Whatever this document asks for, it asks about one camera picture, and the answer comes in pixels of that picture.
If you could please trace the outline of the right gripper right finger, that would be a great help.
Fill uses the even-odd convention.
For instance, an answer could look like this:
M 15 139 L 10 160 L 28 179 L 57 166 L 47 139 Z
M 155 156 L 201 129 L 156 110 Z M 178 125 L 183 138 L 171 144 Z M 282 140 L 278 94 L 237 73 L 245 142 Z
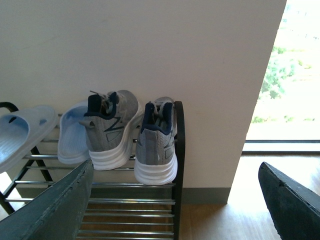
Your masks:
M 258 180 L 274 227 L 282 240 L 320 238 L 320 196 L 263 162 Z

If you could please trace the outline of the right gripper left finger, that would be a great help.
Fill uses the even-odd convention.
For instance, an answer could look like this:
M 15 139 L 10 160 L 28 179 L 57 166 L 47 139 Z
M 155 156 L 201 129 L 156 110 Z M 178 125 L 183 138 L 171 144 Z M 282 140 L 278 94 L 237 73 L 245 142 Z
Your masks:
M 94 168 L 86 160 L 0 222 L 2 240 L 74 240 L 91 195 Z

